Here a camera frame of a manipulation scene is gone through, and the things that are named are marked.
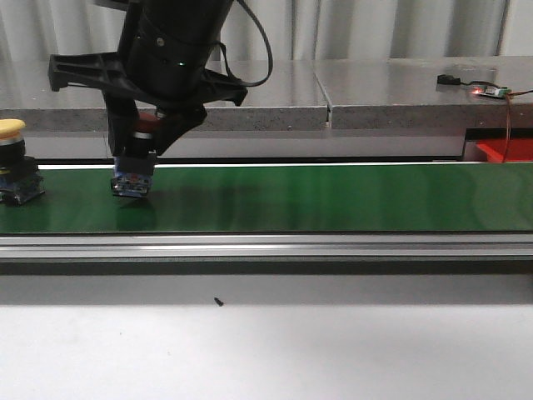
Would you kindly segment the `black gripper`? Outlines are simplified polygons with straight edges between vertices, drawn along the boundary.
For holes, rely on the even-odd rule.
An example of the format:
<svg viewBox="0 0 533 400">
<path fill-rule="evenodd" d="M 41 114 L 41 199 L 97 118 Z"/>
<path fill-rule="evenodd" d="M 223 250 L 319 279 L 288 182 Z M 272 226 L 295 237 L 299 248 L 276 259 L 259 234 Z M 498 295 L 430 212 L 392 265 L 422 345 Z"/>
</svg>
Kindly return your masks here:
<svg viewBox="0 0 533 400">
<path fill-rule="evenodd" d="M 204 123 L 202 104 L 239 106 L 247 95 L 236 79 L 206 68 L 228 13 L 226 7 L 129 7 L 115 52 L 50 57 L 51 89 L 79 84 L 104 92 L 113 156 L 135 131 L 135 100 L 156 105 L 154 149 L 161 156 Z"/>
</svg>

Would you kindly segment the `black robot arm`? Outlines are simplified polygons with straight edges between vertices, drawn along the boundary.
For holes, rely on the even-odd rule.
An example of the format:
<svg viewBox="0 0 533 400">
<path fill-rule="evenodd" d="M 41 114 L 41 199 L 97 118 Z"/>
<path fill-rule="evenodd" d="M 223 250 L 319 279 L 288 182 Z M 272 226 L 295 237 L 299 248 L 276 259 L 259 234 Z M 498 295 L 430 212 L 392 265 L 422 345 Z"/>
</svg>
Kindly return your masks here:
<svg viewBox="0 0 533 400">
<path fill-rule="evenodd" d="M 115 52 L 52 55 L 54 92 L 80 84 L 102 92 L 115 157 L 163 154 L 201 125 L 205 104 L 239 106 L 236 79 L 206 68 L 232 4 L 229 1 L 131 1 Z"/>
</svg>

